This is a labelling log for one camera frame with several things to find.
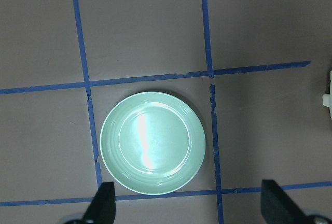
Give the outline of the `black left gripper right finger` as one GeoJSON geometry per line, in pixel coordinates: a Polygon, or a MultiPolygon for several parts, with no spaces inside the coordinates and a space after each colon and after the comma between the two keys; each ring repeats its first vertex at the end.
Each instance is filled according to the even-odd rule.
{"type": "Polygon", "coordinates": [[[261,182],[260,211],[269,224],[310,223],[310,219],[274,180],[261,182]]]}

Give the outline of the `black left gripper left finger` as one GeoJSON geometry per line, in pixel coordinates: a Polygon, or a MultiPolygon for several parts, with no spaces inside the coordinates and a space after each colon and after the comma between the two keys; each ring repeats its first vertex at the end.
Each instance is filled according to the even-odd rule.
{"type": "Polygon", "coordinates": [[[102,183],[81,221],[83,223],[113,224],[115,217],[116,199],[114,183],[102,183]]]}

